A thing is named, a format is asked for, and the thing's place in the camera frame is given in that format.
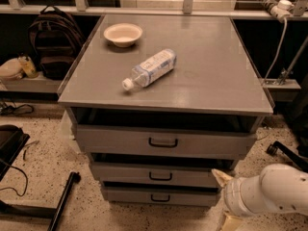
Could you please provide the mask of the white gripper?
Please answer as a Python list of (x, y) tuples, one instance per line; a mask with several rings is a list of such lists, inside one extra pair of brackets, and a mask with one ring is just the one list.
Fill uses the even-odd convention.
[(262, 197), (259, 177), (233, 178), (225, 172), (212, 169), (218, 184), (224, 189), (224, 202), (229, 212), (224, 212), (219, 220), (217, 231), (237, 231), (243, 219), (262, 211)]

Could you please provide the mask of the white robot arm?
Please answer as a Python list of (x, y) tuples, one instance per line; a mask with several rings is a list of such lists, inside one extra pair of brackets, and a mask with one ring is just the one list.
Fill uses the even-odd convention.
[(237, 231), (245, 218), (263, 213), (308, 215), (308, 174), (272, 164), (253, 177), (232, 177), (213, 169), (223, 188), (224, 209), (218, 231)]

